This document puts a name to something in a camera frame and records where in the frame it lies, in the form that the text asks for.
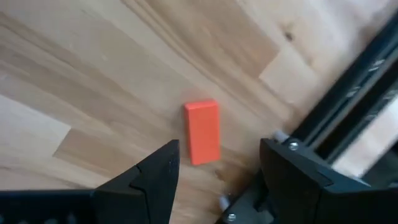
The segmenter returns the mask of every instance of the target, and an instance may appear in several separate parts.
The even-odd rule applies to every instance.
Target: orange rectangular block
[[[220,159],[220,119],[214,100],[186,103],[188,148],[191,163],[200,165]]]

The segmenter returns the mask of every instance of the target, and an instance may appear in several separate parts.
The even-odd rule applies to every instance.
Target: black plastic part
[[[374,189],[269,139],[261,167],[276,218],[290,223],[397,223],[398,189]]]
[[[398,223],[398,189],[375,189],[345,177],[301,142],[300,147],[291,151],[261,139],[262,171],[217,223]],[[226,220],[229,213],[236,215],[233,222]]]
[[[178,182],[178,140],[93,190],[0,192],[0,224],[169,223]]]
[[[398,186],[398,141],[367,171],[363,180],[376,187]]]
[[[398,12],[292,133],[316,149],[396,60]]]

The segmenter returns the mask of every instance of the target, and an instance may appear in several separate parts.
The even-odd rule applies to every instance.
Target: wooden surface
[[[0,188],[96,187],[181,140],[171,223],[212,223],[397,8],[395,0],[0,0]],[[190,165],[182,105],[220,104]]]
[[[333,164],[334,170],[361,178],[398,140],[398,98],[372,121]]]

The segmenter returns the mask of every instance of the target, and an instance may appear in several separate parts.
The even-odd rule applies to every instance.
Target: screw
[[[227,221],[233,222],[236,219],[236,215],[233,213],[228,214]]]
[[[296,151],[297,149],[299,149],[299,144],[297,142],[291,142],[289,144],[289,149],[291,151]]]

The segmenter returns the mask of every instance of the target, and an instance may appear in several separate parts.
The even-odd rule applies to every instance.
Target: black metal rail
[[[300,139],[312,149],[317,149],[388,71],[398,57],[397,47],[398,13],[342,74],[292,133],[292,137]],[[333,150],[327,149],[320,154],[327,158]]]
[[[333,162],[398,93],[398,60],[318,146],[318,154]]]

